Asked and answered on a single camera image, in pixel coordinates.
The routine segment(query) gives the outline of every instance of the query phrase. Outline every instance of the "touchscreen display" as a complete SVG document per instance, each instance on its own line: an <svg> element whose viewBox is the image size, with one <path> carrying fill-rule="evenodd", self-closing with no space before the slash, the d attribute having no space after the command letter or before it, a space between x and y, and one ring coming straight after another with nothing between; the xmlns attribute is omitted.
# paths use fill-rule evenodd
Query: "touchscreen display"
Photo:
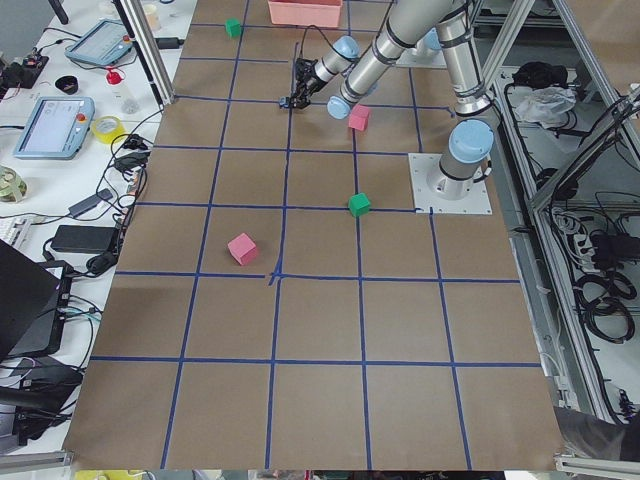
<svg viewBox="0 0 640 480"><path fill-rule="evenodd" d="M92 58L102 58L113 49L114 45L127 34L123 25L107 22L84 39L79 45L73 47L73 53Z"/></svg>
<svg viewBox="0 0 640 480"><path fill-rule="evenodd" d="M42 102L22 144L24 152L61 152L69 138L82 100Z"/></svg>

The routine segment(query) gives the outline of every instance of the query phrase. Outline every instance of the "tablet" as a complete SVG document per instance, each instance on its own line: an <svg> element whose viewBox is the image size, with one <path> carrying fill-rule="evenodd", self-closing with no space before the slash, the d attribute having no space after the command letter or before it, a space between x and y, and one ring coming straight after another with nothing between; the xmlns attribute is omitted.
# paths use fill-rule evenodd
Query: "tablet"
<svg viewBox="0 0 640 480"><path fill-rule="evenodd" d="M122 22L102 20L67 48L64 54L76 62L106 67L120 60L131 47L131 40Z"/></svg>
<svg viewBox="0 0 640 480"><path fill-rule="evenodd" d="M42 97L13 151L17 158L68 160L80 150L95 107L89 97Z"/></svg>

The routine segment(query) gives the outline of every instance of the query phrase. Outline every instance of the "white plastic bag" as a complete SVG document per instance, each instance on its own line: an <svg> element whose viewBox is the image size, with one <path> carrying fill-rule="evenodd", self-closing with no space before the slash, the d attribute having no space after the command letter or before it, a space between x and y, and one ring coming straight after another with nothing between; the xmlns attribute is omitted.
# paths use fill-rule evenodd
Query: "white plastic bag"
<svg viewBox="0 0 640 480"><path fill-rule="evenodd" d="M573 90L548 87L534 90L515 110L523 122L540 123L543 128L560 127L567 122L565 115L576 104Z"/></svg>

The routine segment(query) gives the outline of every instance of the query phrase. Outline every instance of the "cube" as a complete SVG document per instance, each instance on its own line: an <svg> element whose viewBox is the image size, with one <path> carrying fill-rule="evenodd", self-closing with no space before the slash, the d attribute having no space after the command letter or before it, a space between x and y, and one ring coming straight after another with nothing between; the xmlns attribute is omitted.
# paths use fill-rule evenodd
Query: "cube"
<svg viewBox="0 0 640 480"><path fill-rule="evenodd" d="M246 233L241 233L231 240L227 247L233 258L242 266L249 264L258 256L258 247Z"/></svg>
<svg viewBox="0 0 640 480"><path fill-rule="evenodd" d="M242 25L240 25L240 20L237 18L228 18L226 22L224 22L224 28L227 30L227 35L231 38L239 37L242 33Z"/></svg>
<svg viewBox="0 0 640 480"><path fill-rule="evenodd" d="M360 104L356 105L349 114L349 127L363 132L367 129L367 125L369 124L370 114L371 109L369 107L365 107Z"/></svg>
<svg viewBox="0 0 640 480"><path fill-rule="evenodd" d="M354 217L364 215L370 208L371 202L364 193L358 193L349 199L349 210Z"/></svg>

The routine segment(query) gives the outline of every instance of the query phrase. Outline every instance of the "pink cube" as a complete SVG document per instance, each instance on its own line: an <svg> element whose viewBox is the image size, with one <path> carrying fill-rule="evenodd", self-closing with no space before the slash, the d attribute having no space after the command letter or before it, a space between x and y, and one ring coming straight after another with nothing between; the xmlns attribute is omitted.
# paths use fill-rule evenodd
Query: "pink cube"
<svg viewBox="0 0 640 480"><path fill-rule="evenodd" d="M258 247L246 233L241 233L231 240L227 247L233 258L242 266L249 264L258 256Z"/></svg>
<svg viewBox="0 0 640 480"><path fill-rule="evenodd" d="M365 107L360 104L356 105L349 114L349 127L363 132L367 129L367 125L369 124L370 114L371 109L369 107Z"/></svg>

